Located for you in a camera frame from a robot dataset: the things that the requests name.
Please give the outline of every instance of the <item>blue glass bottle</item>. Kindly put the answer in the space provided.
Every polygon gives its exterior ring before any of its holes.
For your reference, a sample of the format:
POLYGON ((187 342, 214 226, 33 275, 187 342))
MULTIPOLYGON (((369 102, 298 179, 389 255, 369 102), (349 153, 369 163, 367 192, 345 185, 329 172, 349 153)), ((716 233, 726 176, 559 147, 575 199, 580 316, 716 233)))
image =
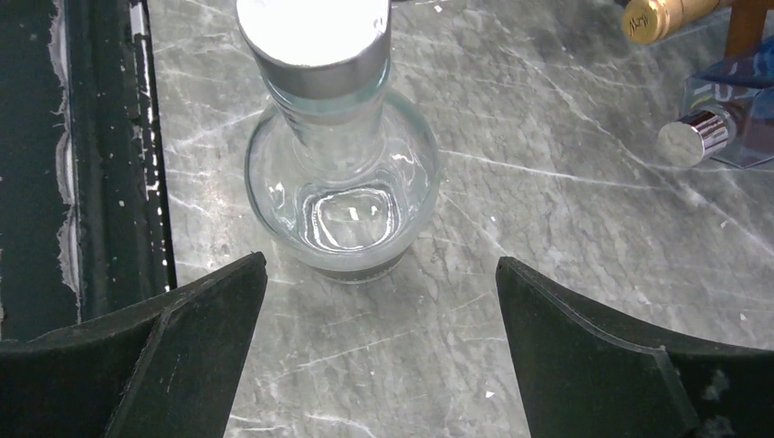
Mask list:
POLYGON ((713 158, 746 169, 774 158, 774 36, 686 79, 680 115, 657 142, 674 165, 713 158))

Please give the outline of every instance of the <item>wooden object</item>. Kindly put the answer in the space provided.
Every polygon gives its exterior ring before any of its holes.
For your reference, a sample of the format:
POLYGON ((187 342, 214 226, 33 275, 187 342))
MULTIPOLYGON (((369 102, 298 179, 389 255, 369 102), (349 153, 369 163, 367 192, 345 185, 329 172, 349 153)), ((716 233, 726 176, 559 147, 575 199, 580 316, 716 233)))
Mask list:
POLYGON ((726 57, 733 57, 760 45, 766 12, 774 9, 774 0, 737 0, 731 6, 726 57))

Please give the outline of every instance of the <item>bottle neck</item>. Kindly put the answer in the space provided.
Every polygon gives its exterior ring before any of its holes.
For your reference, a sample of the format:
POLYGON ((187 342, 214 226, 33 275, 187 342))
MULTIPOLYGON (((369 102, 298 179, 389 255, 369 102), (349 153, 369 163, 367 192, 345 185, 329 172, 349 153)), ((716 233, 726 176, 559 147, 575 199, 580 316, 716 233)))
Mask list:
POLYGON ((294 153, 315 177, 340 183, 367 172, 382 154, 382 102, 390 59, 361 89, 335 99, 303 99, 266 81, 295 134, 294 153))

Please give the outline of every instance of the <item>gray marble surface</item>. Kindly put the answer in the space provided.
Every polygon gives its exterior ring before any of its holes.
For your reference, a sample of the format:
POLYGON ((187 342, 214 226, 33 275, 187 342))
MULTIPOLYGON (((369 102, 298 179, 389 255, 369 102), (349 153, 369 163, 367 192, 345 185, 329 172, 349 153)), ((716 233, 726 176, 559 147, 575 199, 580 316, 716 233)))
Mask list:
POLYGON ((248 206, 247 140, 269 102, 234 0, 150 3, 181 284, 269 260, 225 436, 529 436, 504 255, 637 318, 774 348, 774 167, 648 153, 682 79, 722 55, 727 13, 638 47, 612 0, 396 4, 392 84, 433 126, 445 176, 402 263, 345 287, 273 245, 248 206))

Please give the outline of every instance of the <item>silver cap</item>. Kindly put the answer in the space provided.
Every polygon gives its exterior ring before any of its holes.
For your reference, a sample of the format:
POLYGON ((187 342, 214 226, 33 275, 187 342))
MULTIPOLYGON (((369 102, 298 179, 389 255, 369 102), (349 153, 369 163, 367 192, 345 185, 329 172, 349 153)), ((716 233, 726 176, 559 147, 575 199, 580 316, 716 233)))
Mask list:
POLYGON ((701 109, 664 125, 656 149, 675 166, 693 167, 723 150, 732 137, 724 118, 701 109))
MULTIPOLYGON (((385 31, 365 47, 358 55, 322 66, 291 65, 276 59, 261 49, 260 41, 253 41, 246 32, 248 17, 239 16, 237 0, 237 21, 242 37, 253 52, 264 79, 278 89, 303 99, 335 99, 361 89, 382 73, 390 57, 391 16, 390 2, 387 4, 387 26, 385 31)), ((296 35, 298 38, 309 35, 296 35)))

